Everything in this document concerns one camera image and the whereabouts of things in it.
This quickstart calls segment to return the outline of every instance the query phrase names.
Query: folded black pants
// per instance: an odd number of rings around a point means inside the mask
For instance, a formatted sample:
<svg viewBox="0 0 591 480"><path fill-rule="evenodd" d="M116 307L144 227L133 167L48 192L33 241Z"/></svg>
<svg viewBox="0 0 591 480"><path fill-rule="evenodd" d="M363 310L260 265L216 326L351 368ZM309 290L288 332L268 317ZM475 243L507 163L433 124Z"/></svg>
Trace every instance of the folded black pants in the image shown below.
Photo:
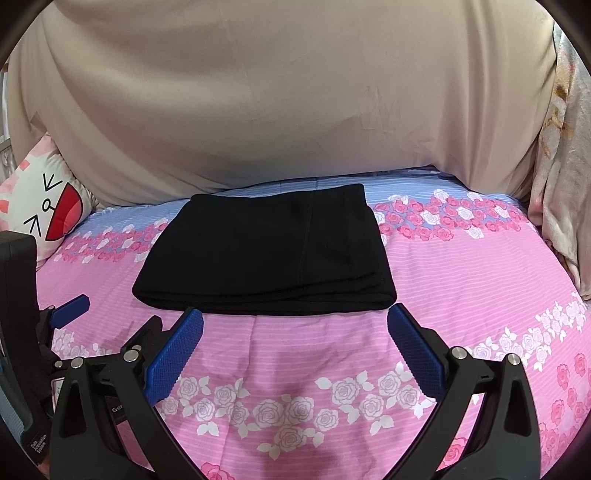
<svg viewBox="0 0 591 480"><path fill-rule="evenodd" d="M152 247L132 291L160 309L252 315L362 312L396 301L360 184L195 195Z"/></svg>

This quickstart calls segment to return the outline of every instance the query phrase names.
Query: metal screw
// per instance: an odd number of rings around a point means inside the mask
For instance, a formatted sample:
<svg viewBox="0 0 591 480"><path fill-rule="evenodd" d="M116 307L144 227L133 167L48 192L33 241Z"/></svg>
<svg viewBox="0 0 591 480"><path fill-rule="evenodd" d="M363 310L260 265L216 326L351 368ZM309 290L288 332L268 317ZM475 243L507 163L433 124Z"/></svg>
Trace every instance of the metal screw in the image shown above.
<svg viewBox="0 0 591 480"><path fill-rule="evenodd" d="M509 355L507 355L507 361L511 365L519 365L521 363L521 358L519 358L519 355L516 355L514 353L510 353Z"/></svg>
<svg viewBox="0 0 591 480"><path fill-rule="evenodd" d="M137 350L127 350L123 354L123 360L126 362L135 362L139 358L139 352Z"/></svg>
<svg viewBox="0 0 591 480"><path fill-rule="evenodd" d="M70 362L72 368L80 368L84 364L84 359L81 356L77 356Z"/></svg>
<svg viewBox="0 0 591 480"><path fill-rule="evenodd" d="M466 350L463 349L461 346L455 346L454 348L452 348L452 355L454 358L457 358L458 360L464 360L468 356L468 352L466 352Z"/></svg>

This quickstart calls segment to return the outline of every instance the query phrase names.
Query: red cartoon mouth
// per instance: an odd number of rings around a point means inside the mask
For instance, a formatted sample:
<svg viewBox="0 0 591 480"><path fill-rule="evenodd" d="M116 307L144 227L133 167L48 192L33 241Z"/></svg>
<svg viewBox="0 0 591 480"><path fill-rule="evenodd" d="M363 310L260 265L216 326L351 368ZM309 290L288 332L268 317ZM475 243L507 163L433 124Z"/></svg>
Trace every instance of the red cartoon mouth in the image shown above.
<svg viewBox="0 0 591 480"><path fill-rule="evenodd" d="M54 242L70 233L82 218L82 198L69 183L61 193L56 208L49 222L45 240Z"/></svg>

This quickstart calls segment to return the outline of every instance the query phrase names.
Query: blue stripe on bedsheet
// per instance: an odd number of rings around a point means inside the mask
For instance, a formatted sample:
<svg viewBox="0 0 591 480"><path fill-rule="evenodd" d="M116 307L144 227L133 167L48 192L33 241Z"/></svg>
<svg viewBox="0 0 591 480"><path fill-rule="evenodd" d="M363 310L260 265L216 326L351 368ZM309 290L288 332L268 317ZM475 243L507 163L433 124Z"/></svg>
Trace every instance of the blue stripe on bedsheet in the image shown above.
<svg viewBox="0 0 591 480"><path fill-rule="evenodd" d="M428 202L437 189L443 189L457 199L467 198L468 190L455 177L432 168L397 170L346 177L319 179L284 180L244 189L228 190L216 195L230 197L261 197L296 190L329 189L342 185L362 183L369 204L387 202L393 194L408 195L419 202ZM519 202L508 195L493 194L489 198L502 200L509 205L520 207ZM142 229L151 223L167 218L172 220L188 200L163 203L161 205L141 205L136 207L109 208L90 215L77 231L99 230L113 227L118 231L130 223L135 229Z"/></svg>

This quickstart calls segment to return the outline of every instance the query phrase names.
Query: beige pillow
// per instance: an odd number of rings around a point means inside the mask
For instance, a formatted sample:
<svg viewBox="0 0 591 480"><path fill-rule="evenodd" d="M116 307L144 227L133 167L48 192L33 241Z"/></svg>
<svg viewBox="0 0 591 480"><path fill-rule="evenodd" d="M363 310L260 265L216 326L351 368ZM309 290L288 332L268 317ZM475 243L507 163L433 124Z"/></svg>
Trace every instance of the beige pillow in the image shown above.
<svg viewBox="0 0 591 480"><path fill-rule="evenodd" d="M428 164L521 196L552 33L534 0L61 2L11 56L9 126L106 204Z"/></svg>

